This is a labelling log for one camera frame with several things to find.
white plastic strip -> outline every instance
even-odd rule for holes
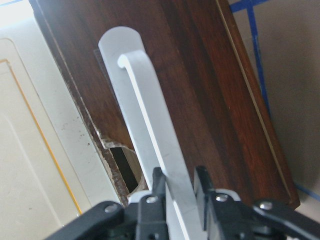
[[[152,169],[160,165],[184,239],[206,239],[185,160],[139,33],[128,27],[112,28],[102,36],[99,49],[143,173],[150,178]]]

dark wood panel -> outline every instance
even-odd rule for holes
[[[133,146],[93,51],[105,31],[128,26],[141,34],[153,62],[190,176],[195,166],[205,165],[216,187],[237,191],[247,204],[269,197],[298,206],[227,1],[30,2],[102,153],[108,150],[97,129],[107,142]],[[104,157],[125,195],[113,158]]]

yellow line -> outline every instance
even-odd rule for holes
[[[10,72],[11,72],[14,80],[15,80],[15,83],[18,86],[19,91],[20,91],[20,93],[21,93],[21,95],[22,95],[22,97],[24,99],[24,102],[25,102],[27,108],[29,109],[30,114],[31,114],[31,116],[32,116],[32,118],[34,120],[34,123],[35,123],[36,127],[38,128],[38,131],[40,132],[40,135],[41,135],[41,137],[42,137],[42,139],[43,139],[43,141],[44,141],[44,143],[45,143],[45,145],[46,145],[46,147],[47,147],[47,149],[48,149],[48,151],[49,151],[49,153],[50,153],[50,155],[51,155],[51,157],[53,159],[54,165],[55,165],[56,169],[58,170],[58,172],[59,172],[59,174],[60,174],[60,176],[62,178],[62,181],[63,181],[67,191],[69,192],[77,211],[79,212],[79,214],[82,214],[82,210],[80,209],[80,206],[79,206],[79,204],[78,204],[78,202],[76,200],[76,197],[75,197],[74,193],[72,192],[72,190],[71,190],[71,188],[69,186],[69,183],[68,183],[64,173],[62,172],[61,167],[60,167],[60,165],[59,165],[59,163],[58,163],[58,161],[57,161],[57,159],[56,159],[51,147],[49,146],[49,143],[48,143],[48,141],[47,141],[47,139],[45,137],[45,134],[42,131],[42,129],[41,129],[41,127],[40,127],[40,125],[39,125],[39,123],[38,123],[38,121],[36,119],[36,116],[35,116],[35,114],[33,113],[32,109],[31,109],[30,104],[28,103],[28,100],[27,100],[27,98],[26,98],[26,96],[25,96],[25,94],[24,94],[24,92],[23,92],[23,90],[21,88],[21,85],[20,85],[20,83],[19,83],[19,81],[18,81],[18,79],[17,79],[17,77],[16,77],[16,75],[15,75],[15,73],[14,73],[12,67],[11,67],[10,62],[7,59],[0,60],[0,63],[3,63],[3,62],[6,62],[8,64],[8,67],[10,69]]]

hole in wood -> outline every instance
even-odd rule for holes
[[[110,148],[126,187],[132,193],[140,183],[143,173],[137,155],[125,147]]]

white plastic bar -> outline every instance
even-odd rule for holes
[[[145,51],[140,34],[129,27],[114,27],[102,36],[98,46],[146,183],[151,189],[153,169],[159,167],[159,162],[128,73],[117,63],[121,54]]]
[[[99,49],[147,182],[158,165],[166,175],[183,232],[175,239],[207,239],[158,77],[140,35],[128,27],[112,28],[102,36]]]
[[[205,239],[185,159],[155,69],[142,50],[122,54],[118,65],[125,68],[130,77],[184,238]]]

